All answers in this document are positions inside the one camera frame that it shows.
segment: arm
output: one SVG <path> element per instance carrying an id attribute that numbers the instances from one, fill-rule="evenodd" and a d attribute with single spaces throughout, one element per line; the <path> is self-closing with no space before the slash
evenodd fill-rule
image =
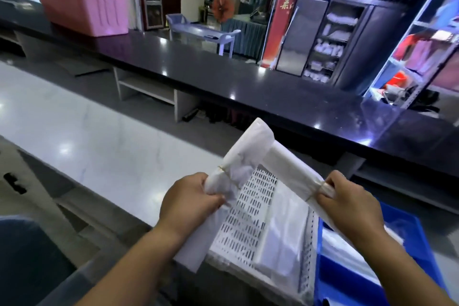
<path id="1" fill-rule="evenodd" d="M 381 206 L 363 187 L 334 170 L 326 180 L 336 198 L 317 195 L 337 228 L 373 269 L 392 306 L 454 306 L 442 290 L 384 230 Z"/>
<path id="2" fill-rule="evenodd" d="M 176 181 L 164 196 L 158 224 L 76 306 L 146 305 L 188 236 L 225 202 L 204 193 L 206 178 L 196 173 Z"/>

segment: dark granite counter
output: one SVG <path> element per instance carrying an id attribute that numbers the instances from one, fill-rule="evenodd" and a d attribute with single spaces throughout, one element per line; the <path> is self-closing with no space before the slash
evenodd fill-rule
<path id="1" fill-rule="evenodd" d="M 273 126 L 411 172 L 459 177 L 459 130 L 277 71 L 264 71 L 153 34 L 90 38 L 51 24 L 33 10 L 0 2 L 0 25 L 79 50 L 202 99 L 261 117 Z"/>

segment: white perforated basket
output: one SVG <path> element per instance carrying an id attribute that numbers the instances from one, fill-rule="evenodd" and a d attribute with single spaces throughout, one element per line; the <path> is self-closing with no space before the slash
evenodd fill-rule
<path id="1" fill-rule="evenodd" d="M 284 292 L 252 265 L 276 184 L 277 178 L 261 167 L 253 173 L 240 191 L 237 204 L 229 211 L 206 260 L 257 288 L 279 305 L 292 302 L 312 305 L 318 232 L 318 216 L 312 210 L 309 211 L 305 228 L 298 294 Z"/>

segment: pink plastic bin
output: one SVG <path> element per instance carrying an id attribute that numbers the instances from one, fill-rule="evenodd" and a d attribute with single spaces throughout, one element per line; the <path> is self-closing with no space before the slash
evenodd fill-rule
<path id="1" fill-rule="evenodd" d="M 128 32 L 127 0 L 40 0 L 48 19 L 89 36 Z"/>

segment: blue crate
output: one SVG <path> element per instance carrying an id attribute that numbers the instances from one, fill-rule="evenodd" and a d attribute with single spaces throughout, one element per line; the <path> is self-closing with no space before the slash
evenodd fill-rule
<path id="1" fill-rule="evenodd" d="M 446 290 L 419 219 L 384 203 L 381 203 L 381 208 L 387 226 L 404 239 L 407 253 Z M 323 227 L 324 223 L 320 220 L 314 305 L 320 306 L 323 299 L 330 298 L 346 306 L 388 306 L 382 287 L 320 254 Z"/>

